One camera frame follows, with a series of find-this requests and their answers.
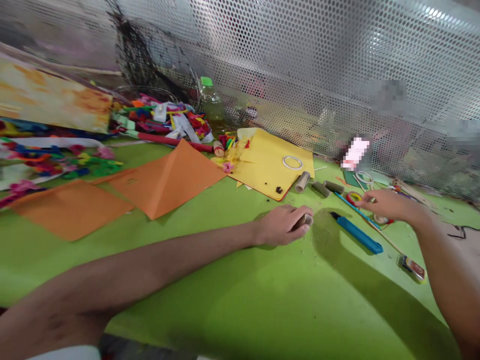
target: perforated metal sheet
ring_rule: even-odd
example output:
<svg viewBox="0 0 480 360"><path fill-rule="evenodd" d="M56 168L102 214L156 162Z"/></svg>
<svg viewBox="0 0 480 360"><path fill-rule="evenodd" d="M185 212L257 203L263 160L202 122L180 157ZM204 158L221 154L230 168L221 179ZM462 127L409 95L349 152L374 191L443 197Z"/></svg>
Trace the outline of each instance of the perforated metal sheet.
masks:
<svg viewBox="0 0 480 360"><path fill-rule="evenodd" d="M374 169L479 199L476 1L119 3L179 82L179 55L160 57L169 49L148 23L213 78L233 124L330 156L353 133L369 134ZM0 17L15 36L3 29L0 39L64 64L112 69L116 35L105 11L102 0L3 0Z"/></svg>

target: folded orange paper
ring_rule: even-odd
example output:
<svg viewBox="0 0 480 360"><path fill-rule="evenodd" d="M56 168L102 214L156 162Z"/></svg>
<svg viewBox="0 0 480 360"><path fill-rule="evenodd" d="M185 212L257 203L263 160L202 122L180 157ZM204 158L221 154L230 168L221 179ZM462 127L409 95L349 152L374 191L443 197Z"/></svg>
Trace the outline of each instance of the folded orange paper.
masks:
<svg viewBox="0 0 480 360"><path fill-rule="evenodd" d="M185 140L170 154L110 180L151 220L178 208L225 174Z"/></svg>
<svg viewBox="0 0 480 360"><path fill-rule="evenodd" d="M72 242L111 223L134 206L77 179L26 196L14 202L11 208L63 240Z"/></svg>

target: red stick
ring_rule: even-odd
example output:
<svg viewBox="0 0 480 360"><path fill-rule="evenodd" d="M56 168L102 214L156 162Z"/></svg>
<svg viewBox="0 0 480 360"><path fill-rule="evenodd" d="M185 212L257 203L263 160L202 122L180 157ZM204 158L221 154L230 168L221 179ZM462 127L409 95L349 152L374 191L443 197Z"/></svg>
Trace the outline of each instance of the red stick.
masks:
<svg viewBox="0 0 480 360"><path fill-rule="evenodd" d="M154 143L167 144L167 145L173 145L173 146L177 146L180 142L179 139L172 139L172 138L165 137L165 136L147 134L147 133L143 133L143 132L138 133L138 138L140 140L148 140L148 141L152 141ZM189 143L191 146L193 146L195 149L197 149L200 152L202 152L202 151L207 152L207 153L213 153L214 152L214 147L211 146L211 145L198 144L198 143L190 142L190 141L187 141L187 143Z"/></svg>

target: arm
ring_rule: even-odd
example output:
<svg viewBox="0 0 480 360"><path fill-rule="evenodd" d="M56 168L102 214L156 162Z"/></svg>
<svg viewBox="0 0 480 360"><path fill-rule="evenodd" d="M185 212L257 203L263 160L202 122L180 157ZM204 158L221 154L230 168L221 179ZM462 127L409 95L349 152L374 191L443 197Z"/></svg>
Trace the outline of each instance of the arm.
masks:
<svg viewBox="0 0 480 360"><path fill-rule="evenodd" d="M2 359L20 360L75 345L97 345L110 319L134 303L237 250L287 245L306 206L282 205L259 221L187 235L74 267L0 317Z"/></svg>
<svg viewBox="0 0 480 360"><path fill-rule="evenodd" d="M356 203L389 219L409 223L425 260L435 301L465 359L480 356L480 284L441 230L440 222L418 202L390 190L365 193Z"/></svg>

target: green bottle cap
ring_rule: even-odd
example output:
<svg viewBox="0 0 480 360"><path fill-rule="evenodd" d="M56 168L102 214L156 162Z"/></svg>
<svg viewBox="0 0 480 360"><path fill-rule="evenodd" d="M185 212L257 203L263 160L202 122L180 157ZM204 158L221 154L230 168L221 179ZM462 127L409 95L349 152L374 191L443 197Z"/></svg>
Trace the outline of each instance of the green bottle cap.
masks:
<svg viewBox="0 0 480 360"><path fill-rule="evenodd" d="M206 76L201 76L200 77L201 84L204 86L213 86L214 83L212 82L212 79Z"/></svg>

